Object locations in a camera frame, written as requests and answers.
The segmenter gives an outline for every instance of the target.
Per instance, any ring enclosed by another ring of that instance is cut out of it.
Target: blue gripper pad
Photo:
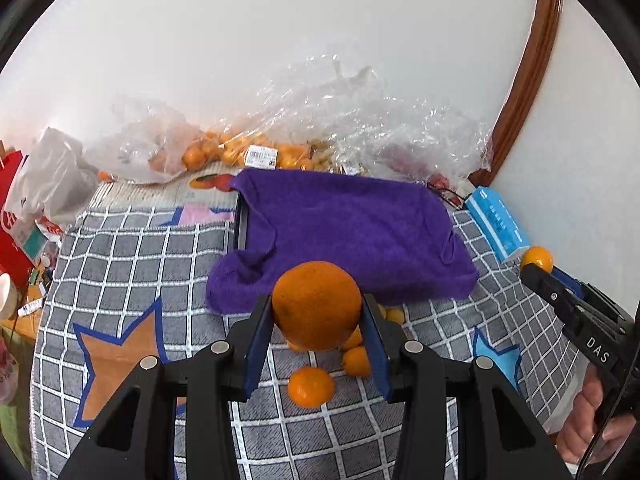
[[[375,300],[369,301],[362,298],[362,313],[360,314],[360,332],[367,350],[367,357],[371,364],[371,372],[376,387],[380,391],[385,400],[391,398],[391,369],[388,354],[385,351],[382,337],[378,331],[378,327],[384,330],[384,322],[378,310]]]
[[[271,311],[271,297],[269,297],[244,358],[244,384],[242,388],[247,399],[251,397],[251,394],[258,387],[272,331],[273,313]]]

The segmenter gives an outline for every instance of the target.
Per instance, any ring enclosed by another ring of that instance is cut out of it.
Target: orange star
[[[75,323],[74,330],[89,370],[74,426],[88,427],[143,357],[155,355],[161,362],[168,362],[162,339],[161,298],[157,298],[121,338]]]

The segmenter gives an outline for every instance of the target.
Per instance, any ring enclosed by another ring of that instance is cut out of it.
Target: white wall
[[[80,139],[114,94],[204,126],[281,63],[355,44],[388,93],[449,101],[493,124],[535,0],[56,0],[0,74],[0,137],[48,124]]]
[[[494,187],[556,264],[634,313],[640,298],[640,88],[565,0],[542,88]]]

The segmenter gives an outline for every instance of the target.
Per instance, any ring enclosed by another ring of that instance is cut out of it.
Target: white bowl
[[[0,319],[9,319],[18,307],[18,291],[11,277],[4,273],[0,276]]]

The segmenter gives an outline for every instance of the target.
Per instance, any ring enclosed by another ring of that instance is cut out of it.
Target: human hand
[[[598,371],[592,364],[587,366],[582,391],[575,396],[574,408],[569,413],[558,438],[556,446],[562,459],[577,464],[587,451],[587,446],[595,434],[595,413],[602,403],[604,391],[598,378]],[[602,439],[605,445],[596,453],[592,462],[604,460],[626,440],[636,424],[631,413],[613,417],[605,428]]]

